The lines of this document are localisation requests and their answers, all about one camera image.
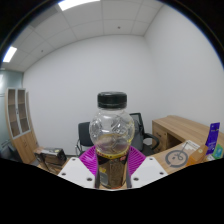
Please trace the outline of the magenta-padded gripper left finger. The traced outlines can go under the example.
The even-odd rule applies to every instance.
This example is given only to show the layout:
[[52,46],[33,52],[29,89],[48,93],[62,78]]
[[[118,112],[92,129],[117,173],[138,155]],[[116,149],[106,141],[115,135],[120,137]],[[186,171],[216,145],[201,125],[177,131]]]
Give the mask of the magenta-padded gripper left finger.
[[91,147],[80,157],[70,158],[58,176],[84,188],[96,188],[97,172],[96,151]]

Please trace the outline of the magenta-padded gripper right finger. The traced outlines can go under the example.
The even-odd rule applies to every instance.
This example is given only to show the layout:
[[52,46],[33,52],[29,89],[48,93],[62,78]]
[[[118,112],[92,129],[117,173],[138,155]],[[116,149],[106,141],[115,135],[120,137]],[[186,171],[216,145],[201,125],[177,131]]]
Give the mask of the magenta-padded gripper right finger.
[[130,147],[127,158],[127,187],[141,188],[167,176],[167,172],[154,157],[146,157]]

